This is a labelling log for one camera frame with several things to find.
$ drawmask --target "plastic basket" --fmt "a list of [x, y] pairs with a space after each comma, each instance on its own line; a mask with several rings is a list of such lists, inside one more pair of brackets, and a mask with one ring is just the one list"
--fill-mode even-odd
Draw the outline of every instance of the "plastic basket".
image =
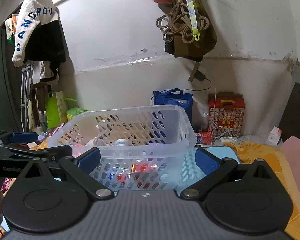
[[[82, 113], [56, 132], [48, 146], [68, 144], [78, 154], [91, 148], [79, 145], [95, 137], [106, 146], [98, 147], [101, 163], [90, 175], [114, 191], [173, 189], [185, 152], [196, 144], [184, 109], [161, 105]], [[121, 138], [134, 146], [114, 147]]]

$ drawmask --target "orange towel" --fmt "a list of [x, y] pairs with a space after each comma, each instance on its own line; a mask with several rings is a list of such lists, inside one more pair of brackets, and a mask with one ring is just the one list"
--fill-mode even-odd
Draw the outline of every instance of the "orange towel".
[[293, 201], [293, 213], [285, 231], [295, 240], [300, 240], [300, 192], [284, 154], [276, 147], [252, 142], [241, 145], [225, 143], [225, 146], [231, 147], [243, 163], [253, 163], [255, 159], [262, 158], [270, 165]]

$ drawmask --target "metal screw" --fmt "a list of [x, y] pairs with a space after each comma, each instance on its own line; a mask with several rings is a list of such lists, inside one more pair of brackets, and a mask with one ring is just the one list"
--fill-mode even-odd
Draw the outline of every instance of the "metal screw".
[[199, 195], [199, 191], [193, 188], [189, 188], [183, 192], [183, 195], [185, 195], [186, 197], [196, 197], [197, 195]]
[[108, 197], [108, 196], [111, 195], [111, 191], [109, 189], [107, 189], [107, 188], [98, 189], [96, 191], [96, 195], [98, 197]]

